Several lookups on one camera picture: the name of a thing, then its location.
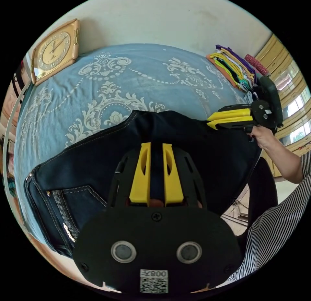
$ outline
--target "gold clock frame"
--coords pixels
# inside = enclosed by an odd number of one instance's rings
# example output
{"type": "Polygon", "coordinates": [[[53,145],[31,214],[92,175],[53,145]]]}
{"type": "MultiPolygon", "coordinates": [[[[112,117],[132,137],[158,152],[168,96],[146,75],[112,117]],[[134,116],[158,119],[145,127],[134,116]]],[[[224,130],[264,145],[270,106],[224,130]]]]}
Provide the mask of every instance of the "gold clock frame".
{"type": "Polygon", "coordinates": [[[54,29],[47,36],[42,38],[42,40],[37,44],[37,46],[32,51],[32,56],[31,56],[31,61],[30,61],[31,80],[35,86],[38,86],[39,84],[41,84],[42,82],[44,82],[45,80],[50,78],[51,76],[57,74],[58,72],[60,72],[64,68],[72,65],[75,62],[76,58],[78,57],[79,31],[80,31],[80,21],[78,19],[73,19],[73,20],[70,20],[70,21],[64,23],[63,25],[57,27],[56,29],[54,29]],[[46,75],[42,76],[40,79],[37,79],[36,75],[35,75],[35,70],[34,70],[34,58],[35,58],[36,50],[42,45],[42,43],[45,40],[49,39],[53,34],[55,34],[56,32],[60,31],[61,29],[65,28],[68,25],[73,24],[73,23],[74,23],[74,35],[71,36],[72,43],[73,43],[71,58],[69,60],[66,60],[65,62],[59,63],[59,65],[57,65],[55,68],[49,70],[49,72],[46,75]]]}

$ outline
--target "wall clock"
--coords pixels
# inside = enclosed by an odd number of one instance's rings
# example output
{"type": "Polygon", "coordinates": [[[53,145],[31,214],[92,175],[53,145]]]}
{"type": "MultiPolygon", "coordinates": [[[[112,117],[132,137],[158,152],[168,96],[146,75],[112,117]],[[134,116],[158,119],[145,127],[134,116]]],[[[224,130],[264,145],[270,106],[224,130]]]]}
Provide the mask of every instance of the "wall clock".
{"type": "Polygon", "coordinates": [[[79,20],[71,20],[56,28],[36,46],[30,63],[34,85],[41,84],[75,62],[78,57],[79,28],[79,20]]]}

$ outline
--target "white wall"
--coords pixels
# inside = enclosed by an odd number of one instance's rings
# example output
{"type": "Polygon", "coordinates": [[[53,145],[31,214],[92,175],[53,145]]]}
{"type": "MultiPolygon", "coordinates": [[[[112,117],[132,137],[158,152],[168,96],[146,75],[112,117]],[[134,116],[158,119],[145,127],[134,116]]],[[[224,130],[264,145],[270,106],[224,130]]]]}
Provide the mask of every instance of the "white wall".
{"type": "Polygon", "coordinates": [[[34,46],[74,18],[81,21],[80,54],[115,44],[157,43],[205,56],[220,44],[244,57],[256,55],[271,36],[259,20],[227,0],[89,0],[56,21],[34,46]]]}
{"type": "Polygon", "coordinates": [[[298,186],[298,184],[293,184],[288,181],[280,181],[275,184],[276,184],[276,190],[278,192],[279,203],[281,203],[284,199],[286,199],[298,186]]]}

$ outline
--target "qr code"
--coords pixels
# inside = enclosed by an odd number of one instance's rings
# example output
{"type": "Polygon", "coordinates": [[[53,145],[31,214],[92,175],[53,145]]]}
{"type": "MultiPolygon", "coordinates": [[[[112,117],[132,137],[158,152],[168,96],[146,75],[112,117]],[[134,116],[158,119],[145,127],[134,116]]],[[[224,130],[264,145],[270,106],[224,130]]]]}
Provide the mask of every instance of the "qr code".
{"type": "Polygon", "coordinates": [[[140,292],[149,294],[168,293],[168,278],[140,278],[140,292]]]}

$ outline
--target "purple cloth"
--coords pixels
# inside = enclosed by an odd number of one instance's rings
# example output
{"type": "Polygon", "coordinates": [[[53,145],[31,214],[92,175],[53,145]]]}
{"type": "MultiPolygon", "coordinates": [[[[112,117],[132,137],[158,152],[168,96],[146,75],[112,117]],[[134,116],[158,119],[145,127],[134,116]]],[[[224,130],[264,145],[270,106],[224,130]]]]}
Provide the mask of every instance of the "purple cloth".
{"type": "Polygon", "coordinates": [[[254,74],[254,83],[257,82],[257,78],[256,78],[256,71],[249,65],[249,63],[247,61],[245,61],[244,59],[242,59],[240,56],[238,56],[235,52],[232,51],[231,48],[226,48],[226,47],[223,47],[221,45],[216,45],[216,49],[220,50],[221,48],[229,51],[233,56],[235,56],[246,68],[247,70],[254,74]]]}

